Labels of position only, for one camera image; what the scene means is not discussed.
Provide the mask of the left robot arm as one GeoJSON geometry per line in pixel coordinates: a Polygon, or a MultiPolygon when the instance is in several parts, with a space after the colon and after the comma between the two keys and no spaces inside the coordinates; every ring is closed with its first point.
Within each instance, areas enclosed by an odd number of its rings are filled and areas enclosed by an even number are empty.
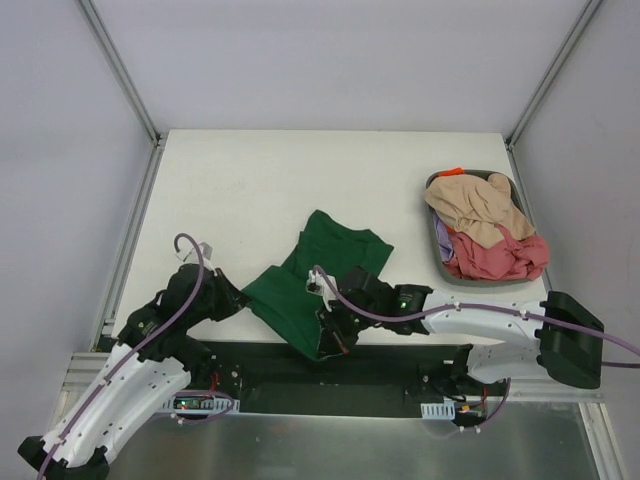
{"type": "Polygon", "coordinates": [[[18,455],[41,479],[105,479],[119,451],[169,399],[210,380],[213,354],[187,332],[244,309],[247,295],[221,269],[181,266],[167,286],[133,311],[100,372],[48,433],[18,455]]]}

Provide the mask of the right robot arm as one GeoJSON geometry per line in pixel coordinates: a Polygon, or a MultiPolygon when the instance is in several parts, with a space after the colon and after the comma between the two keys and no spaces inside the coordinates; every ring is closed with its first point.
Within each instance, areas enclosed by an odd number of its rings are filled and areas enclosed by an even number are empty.
{"type": "Polygon", "coordinates": [[[456,351],[450,382],[461,394],[506,379],[550,378],[583,390],[601,385],[604,325],[564,292],[539,302],[483,304],[428,286],[391,286],[360,267],[341,281],[314,267],[306,289],[322,299],[316,316],[325,356],[348,354],[360,333],[373,328],[466,335],[484,342],[456,351]]]}

